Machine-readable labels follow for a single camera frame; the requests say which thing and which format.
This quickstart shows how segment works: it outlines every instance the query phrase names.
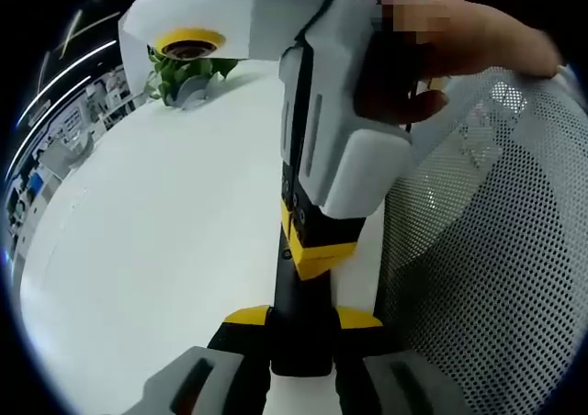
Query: robotic arm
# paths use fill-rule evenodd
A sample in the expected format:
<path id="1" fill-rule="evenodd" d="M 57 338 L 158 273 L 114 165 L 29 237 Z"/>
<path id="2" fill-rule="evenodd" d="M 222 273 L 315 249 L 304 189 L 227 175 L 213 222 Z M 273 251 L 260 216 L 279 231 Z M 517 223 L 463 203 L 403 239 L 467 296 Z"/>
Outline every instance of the robotic arm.
<path id="1" fill-rule="evenodd" d="M 285 95 L 274 305 L 231 315 L 208 349 L 151 378 L 127 413 L 261 413 L 270 365 L 282 376 L 326 376 L 335 365 L 344 413 L 463 413 L 458 389 L 403 352 L 391 329 L 332 303 L 329 270 L 353 253 L 365 218 L 412 159 L 409 133 L 354 110 L 380 21 L 378 0 L 137 0 L 130 8 L 124 30 L 170 58 L 280 60 Z M 409 76 L 407 93 L 415 82 Z"/>

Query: yellow plastic part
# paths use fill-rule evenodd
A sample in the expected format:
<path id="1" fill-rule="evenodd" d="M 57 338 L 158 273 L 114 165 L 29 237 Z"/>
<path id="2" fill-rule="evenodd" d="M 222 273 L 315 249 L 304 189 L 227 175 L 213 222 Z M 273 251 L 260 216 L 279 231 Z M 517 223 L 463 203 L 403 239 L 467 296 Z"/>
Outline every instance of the yellow plastic part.
<path id="1" fill-rule="evenodd" d="M 164 48 L 178 41 L 206 41 L 217 49 L 224 45 L 226 39 L 216 31 L 204 28 L 177 28 L 155 41 L 155 48 L 163 54 Z"/>
<path id="2" fill-rule="evenodd" d="M 374 328 L 384 326 L 381 321 L 371 314 L 348 307 L 337 307 L 339 321 L 342 330 L 353 330 L 359 328 Z"/>
<path id="3" fill-rule="evenodd" d="M 269 305 L 261 307 L 243 308 L 227 317 L 225 323 L 239 323 L 241 325 L 265 325 Z"/>
<path id="4" fill-rule="evenodd" d="M 282 229 L 284 229 L 284 234 L 286 234 L 286 238 L 289 239 L 290 237 L 290 218 L 292 217 L 292 213 L 288 211 L 288 207 L 286 207 L 286 203 L 284 199 L 282 199 Z"/>
<path id="5" fill-rule="evenodd" d="M 357 242 L 304 248 L 298 233 L 291 232 L 288 242 L 300 279 L 309 280 L 336 267 L 356 249 Z"/>

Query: white table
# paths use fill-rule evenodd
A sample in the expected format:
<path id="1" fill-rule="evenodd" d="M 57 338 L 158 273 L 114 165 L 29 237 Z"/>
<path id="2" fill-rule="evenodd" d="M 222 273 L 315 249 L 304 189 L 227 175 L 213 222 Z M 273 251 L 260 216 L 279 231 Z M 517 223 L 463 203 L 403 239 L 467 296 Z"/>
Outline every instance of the white table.
<path id="1" fill-rule="evenodd" d="M 124 118 L 40 221 L 23 320 L 79 413 L 122 412 L 227 315 L 272 303 L 283 86 L 276 64 L 255 62 L 224 86 L 236 88 L 192 111 L 154 102 Z M 382 221 L 381 211 L 367 221 L 356 256 L 336 272 L 339 304 L 373 309 Z M 340 413 L 333 376 L 273 377 L 266 413 L 319 412 Z"/>

